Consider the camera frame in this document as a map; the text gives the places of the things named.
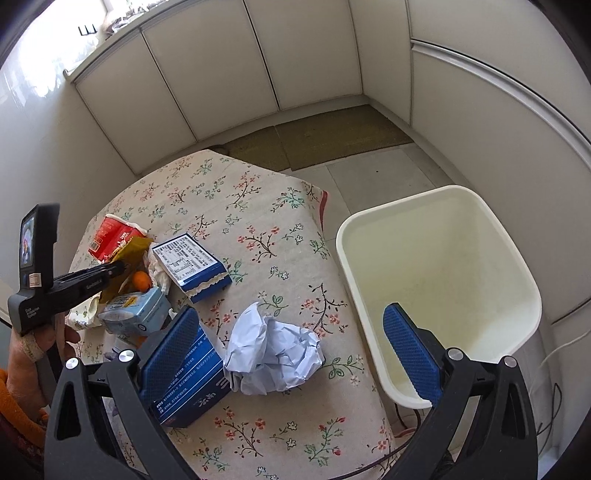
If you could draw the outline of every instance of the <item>device screen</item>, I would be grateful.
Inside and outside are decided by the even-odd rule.
[[[21,231],[21,268],[33,265],[35,216],[30,216],[22,224]]]

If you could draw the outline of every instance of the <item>tablecloth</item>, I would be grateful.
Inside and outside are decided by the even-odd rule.
[[[302,386],[266,396],[230,393],[189,428],[168,432],[202,478],[328,479],[394,448],[353,306],[323,239],[327,201],[326,192],[304,181],[204,150],[137,181],[88,224],[71,271],[94,264],[87,249],[106,213],[147,228],[156,242],[188,232],[233,280],[195,305],[224,343],[238,315],[257,300],[261,313],[322,339],[326,362]],[[176,307],[183,301],[173,300]],[[101,327],[82,333],[78,355],[85,363],[102,361],[111,335]],[[124,455],[141,469],[108,402]],[[355,478],[380,478],[393,461]]]

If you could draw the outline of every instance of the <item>white plastic bin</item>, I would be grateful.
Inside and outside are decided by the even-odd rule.
[[[396,403],[427,408],[382,327],[399,302],[445,348],[498,362],[538,328],[538,287],[486,203],[447,186],[359,212],[345,220],[336,248],[382,387]]]

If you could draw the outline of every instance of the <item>orange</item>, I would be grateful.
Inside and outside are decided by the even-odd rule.
[[[152,288],[152,280],[150,279],[150,276],[141,270],[134,273],[133,277],[131,277],[131,283],[134,285],[134,288],[142,293],[145,293]]]

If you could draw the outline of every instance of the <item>floral tablecloth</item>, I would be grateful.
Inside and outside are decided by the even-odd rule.
[[[238,315],[256,300],[261,313],[322,338],[326,362],[301,387],[266,396],[230,393],[189,428],[169,431],[202,478],[328,479],[394,448],[353,307],[322,236],[326,202],[326,192],[304,181],[205,150],[139,180],[86,229],[72,271],[93,264],[87,248],[106,213],[149,229],[157,242],[193,235],[232,276],[232,285],[195,305],[224,343]],[[82,336],[82,360],[102,361],[111,335],[98,327]],[[110,402],[125,457],[142,469]],[[393,461],[355,478],[380,478]]]

